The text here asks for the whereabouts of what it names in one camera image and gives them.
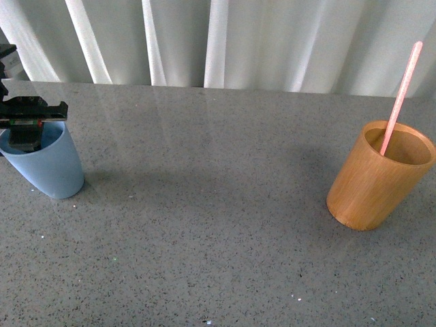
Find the plastic cup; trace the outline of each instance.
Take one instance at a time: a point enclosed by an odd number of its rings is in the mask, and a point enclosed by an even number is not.
[[[0,152],[36,188],[55,199],[80,191],[83,169],[64,122],[45,123],[42,149],[32,153],[11,148],[9,134],[8,129],[0,134]]]

